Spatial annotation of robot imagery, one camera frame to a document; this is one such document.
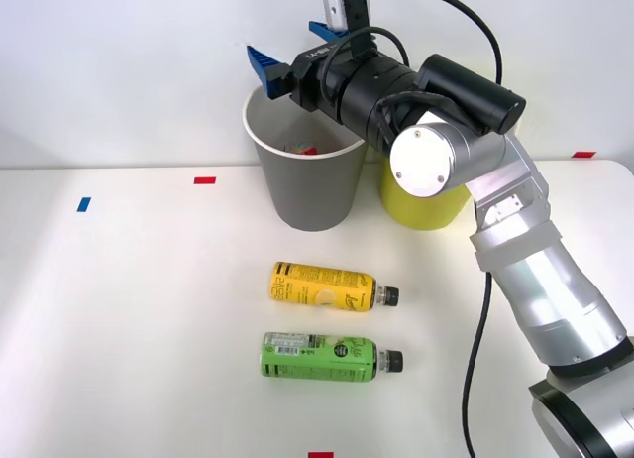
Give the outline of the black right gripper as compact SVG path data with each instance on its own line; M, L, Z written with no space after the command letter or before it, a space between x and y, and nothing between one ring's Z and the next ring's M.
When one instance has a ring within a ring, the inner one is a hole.
M338 41L348 35L347 30L334 30L326 23L310 21L308 29L325 42ZM354 63L349 47L336 53L326 74L326 92L320 87L324 63L336 43L325 43L299 54L292 65L282 63L247 46L252 69L258 76L264 94L271 100L286 96L302 109L321 111L326 116L340 115L340 102L349 78L354 73Z

